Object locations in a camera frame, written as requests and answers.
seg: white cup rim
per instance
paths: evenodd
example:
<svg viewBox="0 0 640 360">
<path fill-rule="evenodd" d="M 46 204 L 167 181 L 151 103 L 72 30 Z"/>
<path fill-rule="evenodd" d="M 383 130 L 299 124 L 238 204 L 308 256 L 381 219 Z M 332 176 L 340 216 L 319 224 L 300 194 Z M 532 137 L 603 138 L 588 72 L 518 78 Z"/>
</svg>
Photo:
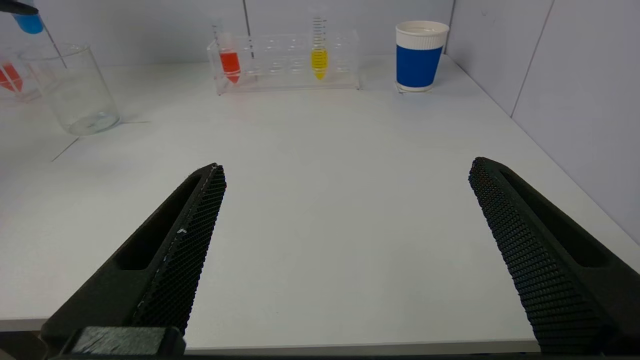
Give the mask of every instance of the white cup rim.
<svg viewBox="0 0 640 360">
<path fill-rule="evenodd" d="M 415 32 L 412 29 L 434 29 L 435 31 L 425 33 L 423 31 Z M 434 37 L 448 32 L 449 26 L 437 21 L 415 20 L 401 22 L 396 25 L 396 31 L 413 37 Z"/>
</svg>

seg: glass beaker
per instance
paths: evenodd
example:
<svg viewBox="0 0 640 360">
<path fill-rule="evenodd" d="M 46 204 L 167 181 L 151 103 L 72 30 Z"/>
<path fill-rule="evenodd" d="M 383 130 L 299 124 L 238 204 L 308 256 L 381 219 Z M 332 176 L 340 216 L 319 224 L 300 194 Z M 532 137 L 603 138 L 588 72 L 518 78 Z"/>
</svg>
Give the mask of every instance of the glass beaker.
<svg viewBox="0 0 640 360">
<path fill-rule="evenodd" d="M 19 56 L 66 132 L 91 135 L 120 120 L 88 45 L 39 45 Z"/>
</svg>

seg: wall seam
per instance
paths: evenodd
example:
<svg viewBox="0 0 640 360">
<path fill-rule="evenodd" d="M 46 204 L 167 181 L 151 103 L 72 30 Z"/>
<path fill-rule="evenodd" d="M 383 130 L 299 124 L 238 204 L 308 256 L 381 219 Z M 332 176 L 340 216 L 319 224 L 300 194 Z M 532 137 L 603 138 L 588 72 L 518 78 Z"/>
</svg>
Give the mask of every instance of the wall seam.
<svg viewBox="0 0 640 360">
<path fill-rule="evenodd" d="M 449 36 L 451 35 L 451 29 L 453 28 L 453 12 L 456 11 L 456 1 L 453 0 L 451 3 L 451 16 L 449 16 L 449 32 L 447 33 L 447 40 L 444 43 L 444 49 L 442 50 L 443 54 L 449 54 Z"/>
<path fill-rule="evenodd" d="M 520 84 L 520 90 L 518 91 L 518 96 L 516 96 L 516 101 L 513 103 L 513 108 L 511 109 L 511 114 L 509 117 L 513 119 L 513 114 L 516 112 L 516 108 L 518 107 L 518 101 L 520 101 L 520 96 L 522 95 L 522 89 L 524 89 L 524 83 L 527 81 L 527 77 L 529 76 L 529 70 L 531 70 L 531 64 L 533 63 L 533 58 L 536 56 L 536 51 L 538 51 L 538 45 L 540 44 L 540 39 L 542 39 L 542 34 L 545 32 L 545 28 L 547 27 L 547 21 L 549 20 L 549 15 L 551 15 L 551 10 L 554 8 L 556 0 L 551 1 L 551 6 L 549 6 L 549 11 L 547 11 L 547 16 L 545 17 L 545 22 L 542 24 L 542 29 L 540 30 L 540 35 L 538 36 L 538 41 L 536 41 L 536 46 L 533 48 L 533 53 L 531 54 L 531 59 L 529 59 L 529 64 L 527 66 L 527 71 L 524 74 L 524 78 L 522 79 L 522 84 Z"/>
</svg>

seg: red liquid tube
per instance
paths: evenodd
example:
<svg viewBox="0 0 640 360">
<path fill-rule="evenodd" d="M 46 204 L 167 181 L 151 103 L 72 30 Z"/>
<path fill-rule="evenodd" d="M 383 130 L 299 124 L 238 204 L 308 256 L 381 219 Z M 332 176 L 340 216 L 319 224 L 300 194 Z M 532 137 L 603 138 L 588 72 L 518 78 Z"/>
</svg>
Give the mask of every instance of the red liquid tube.
<svg viewBox="0 0 640 360">
<path fill-rule="evenodd" d="M 240 61 L 238 53 L 234 50 L 233 41 L 230 33 L 222 33 L 218 38 L 220 47 L 220 61 L 222 62 L 222 71 L 232 83 L 237 83 L 240 78 Z"/>
</svg>

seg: test tube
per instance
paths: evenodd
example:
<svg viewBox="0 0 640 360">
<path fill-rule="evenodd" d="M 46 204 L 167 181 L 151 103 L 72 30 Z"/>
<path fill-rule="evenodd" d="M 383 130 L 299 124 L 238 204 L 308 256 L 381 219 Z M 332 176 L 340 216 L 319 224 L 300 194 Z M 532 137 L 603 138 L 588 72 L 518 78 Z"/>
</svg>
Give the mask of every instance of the test tube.
<svg viewBox="0 0 640 360">
<path fill-rule="evenodd" d="M 230 33 L 220 33 L 218 35 L 218 46 L 220 49 L 220 61 L 222 71 L 232 83 L 237 83 L 240 78 L 240 60 L 235 50 L 233 38 Z"/>
<path fill-rule="evenodd" d="M 326 19 L 316 11 L 311 22 L 311 69 L 318 80 L 324 79 L 329 56 L 326 50 Z"/>
</svg>

